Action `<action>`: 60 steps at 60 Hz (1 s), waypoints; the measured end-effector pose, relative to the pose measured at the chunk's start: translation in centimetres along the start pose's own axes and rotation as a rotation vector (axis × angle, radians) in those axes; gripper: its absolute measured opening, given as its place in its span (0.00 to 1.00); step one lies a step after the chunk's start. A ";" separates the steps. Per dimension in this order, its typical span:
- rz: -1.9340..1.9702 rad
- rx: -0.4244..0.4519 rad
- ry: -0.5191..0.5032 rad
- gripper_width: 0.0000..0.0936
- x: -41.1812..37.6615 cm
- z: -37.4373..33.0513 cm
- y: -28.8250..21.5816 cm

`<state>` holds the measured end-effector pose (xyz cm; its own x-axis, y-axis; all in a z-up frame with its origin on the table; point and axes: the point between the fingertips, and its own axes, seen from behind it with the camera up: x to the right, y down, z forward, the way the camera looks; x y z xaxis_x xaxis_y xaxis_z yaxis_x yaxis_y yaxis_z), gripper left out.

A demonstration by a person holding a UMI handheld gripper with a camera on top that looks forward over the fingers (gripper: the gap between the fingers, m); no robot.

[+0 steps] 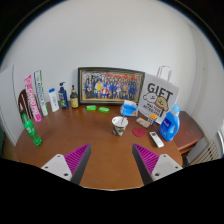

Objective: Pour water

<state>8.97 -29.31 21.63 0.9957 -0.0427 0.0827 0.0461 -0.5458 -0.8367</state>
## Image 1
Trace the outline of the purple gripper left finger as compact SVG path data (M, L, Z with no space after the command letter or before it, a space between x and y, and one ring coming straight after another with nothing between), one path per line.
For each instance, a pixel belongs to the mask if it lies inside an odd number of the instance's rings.
M66 155L56 154L42 169L79 185L91 155L91 145L83 145Z

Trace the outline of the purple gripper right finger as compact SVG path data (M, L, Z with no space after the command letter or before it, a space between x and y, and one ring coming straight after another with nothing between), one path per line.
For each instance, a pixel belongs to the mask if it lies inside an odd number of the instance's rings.
M132 154L144 185L155 182L182 169L182 163L178 162L167 152L158 154L134 143Z

